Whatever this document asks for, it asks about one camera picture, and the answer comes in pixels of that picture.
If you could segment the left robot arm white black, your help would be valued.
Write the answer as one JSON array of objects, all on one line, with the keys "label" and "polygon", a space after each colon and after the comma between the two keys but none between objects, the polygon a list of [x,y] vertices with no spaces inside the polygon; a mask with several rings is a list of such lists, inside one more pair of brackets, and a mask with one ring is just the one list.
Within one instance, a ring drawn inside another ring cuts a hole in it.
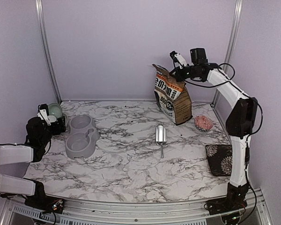
[{"label": "left robot arm white black", "polygon": [[[66,119],[60,117],[55,122],[47,122],[33,117],[28,120],[26,131],[24,144],[0,144],[0,166],[40,162],[51,148],[51,138],[66,131]],[[66,202],[63,198],[48,196],[40,181],[0,173],[0,196],[13,195],[23,195],[25,205],[46,213],[61,214]]]}]

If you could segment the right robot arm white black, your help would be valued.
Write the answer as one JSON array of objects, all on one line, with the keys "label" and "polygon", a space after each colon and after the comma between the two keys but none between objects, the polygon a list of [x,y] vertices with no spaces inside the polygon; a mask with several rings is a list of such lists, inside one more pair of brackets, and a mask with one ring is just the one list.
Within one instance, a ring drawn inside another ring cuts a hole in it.
[{"label": "right robot arm white black", "polygon": [[251,189],[248,179],[250,141],[255,134],[253,127],[257,110],[262,108],[256,98],[250,97],[233,82],[221,65],[208,62],[205,49],[191,49],[190,55],[191,65],[176,51],[170,53],[173,63],[178,64],[173,69],[176,80],[186,82],[190,79],[190,84],[195,86],[198,82],[209,82],[210,87],[217,88],[232,109],[225,122],[232,144],[232,169],[227,194],[207,201],[205,207],[210,215],[238,210],[246,207],[245,197]]}]

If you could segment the brown dog food bag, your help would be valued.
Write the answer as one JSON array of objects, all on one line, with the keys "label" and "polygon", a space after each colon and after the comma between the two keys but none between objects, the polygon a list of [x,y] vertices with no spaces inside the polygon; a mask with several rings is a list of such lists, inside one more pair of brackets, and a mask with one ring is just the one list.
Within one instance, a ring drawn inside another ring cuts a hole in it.
[{"label": "brown dog food bag", "polygon": [[192,101],[185,82],[177,82],[170,72],[156,64],[154,94],[157,106],[175,124],[181,125],[192,118]]}]

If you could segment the metal food scoop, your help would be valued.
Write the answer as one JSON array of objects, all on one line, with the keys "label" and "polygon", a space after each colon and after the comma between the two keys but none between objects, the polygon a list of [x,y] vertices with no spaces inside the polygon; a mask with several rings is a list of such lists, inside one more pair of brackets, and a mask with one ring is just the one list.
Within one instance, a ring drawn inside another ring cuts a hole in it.
[{"label": "metal food scoop", "polygon": [[157,125],[155,128],[155,142],[161,148],[161,158],[164,158],[163,146],[167,142],[166,128],[163,125]]}]

